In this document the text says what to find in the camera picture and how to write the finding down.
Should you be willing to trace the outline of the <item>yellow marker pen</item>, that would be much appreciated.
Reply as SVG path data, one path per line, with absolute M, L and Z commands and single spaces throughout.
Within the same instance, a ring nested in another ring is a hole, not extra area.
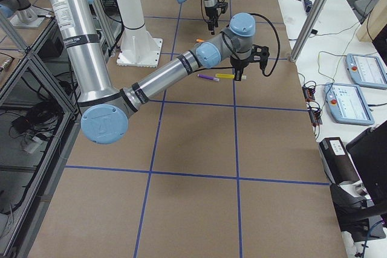
M 234 79 L 235 75 L 234 74 L 220 74 L 220 73 L 216 73 L 215 77 L 219 78 L 219 79 Z M 242 80 L 246 80 L 247 76 L 246 75 L 242 75 L 241 79 Z

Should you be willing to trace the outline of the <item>purple marker pen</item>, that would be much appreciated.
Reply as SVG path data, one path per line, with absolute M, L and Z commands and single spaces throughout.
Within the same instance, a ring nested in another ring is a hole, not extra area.
M 201 79 L 205 79 L 205 80 L 210 80 L 210 81 L 213 81 L 213 82 L 219 82 L 220 81 L 220 79 L 217 78 L 217 77 L 207 76 L 207 75 L 204 75 L 204 74 L 197 74 L 197 77 L 201 78 Z

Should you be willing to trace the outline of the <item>near teach pendant tablet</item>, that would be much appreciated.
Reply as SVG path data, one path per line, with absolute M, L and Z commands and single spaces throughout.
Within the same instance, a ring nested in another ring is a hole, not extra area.
M 359 85 L 327 83 L 324 94 L 335 122 L 361 126 L 374 124 L 374 118 Z

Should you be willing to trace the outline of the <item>teach pendant tablet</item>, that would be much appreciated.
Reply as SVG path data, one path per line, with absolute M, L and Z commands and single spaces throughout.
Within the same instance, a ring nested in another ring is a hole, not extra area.
M 377 56 L 348 54 L 346 64 L 355 84 L 375 89 L 386 89 L 386 71 Z
M 361 126 L 374 124 L 374 118 L 359 85 L 327 83 L 324 94 L 335 122 Z

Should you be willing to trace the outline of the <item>far teach pendant tablet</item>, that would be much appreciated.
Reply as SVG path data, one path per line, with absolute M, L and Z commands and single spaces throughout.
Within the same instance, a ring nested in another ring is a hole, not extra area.
M 355 84 L 375 89 L 386 89 L 386 71 L 377 56 L 348 54 L 346 64 Z

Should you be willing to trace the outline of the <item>black label printer box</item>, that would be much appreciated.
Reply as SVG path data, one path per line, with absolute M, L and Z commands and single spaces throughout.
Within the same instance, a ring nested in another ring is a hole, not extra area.
M 339 137 L 319 142 L 319 153 L 328 179 L 337 185 L 351 185 L 360 181 L 352 161 Z

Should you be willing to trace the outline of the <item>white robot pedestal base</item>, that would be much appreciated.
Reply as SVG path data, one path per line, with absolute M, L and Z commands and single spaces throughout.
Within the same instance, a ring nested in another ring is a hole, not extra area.
M 148 32 L 141 0 L 116 0 L 124 26 L 117 64 L 155 68 L 163 40 Z

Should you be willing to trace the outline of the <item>aluminium frame post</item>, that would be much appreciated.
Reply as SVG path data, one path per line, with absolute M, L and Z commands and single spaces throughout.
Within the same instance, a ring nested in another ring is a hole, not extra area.
M 309 15 L 307 16 L 304 25 L 297 37 L 296 43 L 290 54 L 290 62 L 295 63 L 309 38 L 311 30 L 313 29 L 321 11 L 327 0 L 315 0 Z

